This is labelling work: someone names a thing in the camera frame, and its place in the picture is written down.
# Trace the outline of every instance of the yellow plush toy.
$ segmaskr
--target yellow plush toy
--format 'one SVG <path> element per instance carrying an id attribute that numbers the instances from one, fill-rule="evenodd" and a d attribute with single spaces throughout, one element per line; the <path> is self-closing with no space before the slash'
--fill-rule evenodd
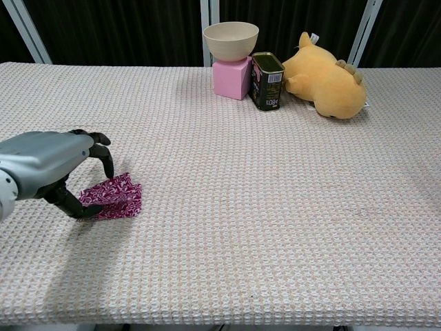
<path id="1" fill-rule="evenodd" d="M 300 37 L 298 52 L 283 65 L 286 90 L 313 101 L 322 116 L 350 119 L 365 104 L 366 88 L 361 73 L 314 45 L 307 32 Z"/>

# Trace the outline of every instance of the beige bowl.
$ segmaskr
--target beige bowl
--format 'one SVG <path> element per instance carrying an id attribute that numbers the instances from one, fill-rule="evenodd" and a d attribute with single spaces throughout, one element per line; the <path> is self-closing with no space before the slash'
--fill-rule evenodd
<path id="1" fill-rule="evenodd" d="M 240 61 L 254 49 L 259 28 L 245 22 L 222 22 L 206 27 L 203 34 L 216 59 Z"/>

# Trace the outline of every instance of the pink patterned cloth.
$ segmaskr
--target pink patterned cloth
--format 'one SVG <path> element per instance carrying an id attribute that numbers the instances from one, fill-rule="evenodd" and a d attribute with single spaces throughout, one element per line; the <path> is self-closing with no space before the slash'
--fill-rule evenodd
<path id="1" fill-rule="evenodd" d="M 83 205 L 102 205 L 94 219 L 135 217 L 141 212 L 141 184 L 133 184 L 128 172 L 81 191 Z"/>

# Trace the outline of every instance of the pink foam block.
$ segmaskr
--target pink foam block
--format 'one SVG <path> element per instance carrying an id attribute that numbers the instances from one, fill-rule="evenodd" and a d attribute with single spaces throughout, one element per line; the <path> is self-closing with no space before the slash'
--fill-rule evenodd
<path id="1" fill-rule="evenodd" d="M 237 62 L 213 63 L 214 93 L 242 100 L 249 90 L 251 57 Z"/>

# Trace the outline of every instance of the dark green can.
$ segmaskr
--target dark green can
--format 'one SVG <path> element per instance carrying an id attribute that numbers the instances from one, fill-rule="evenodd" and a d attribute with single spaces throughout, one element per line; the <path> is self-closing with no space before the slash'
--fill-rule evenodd
<path id="1" fill-rule="evenodd" d="M 252 55 L 249 95 L 258 109 L 279 109 L 284 71 L 283 64 L 273 53 L 259 52 Z"/>

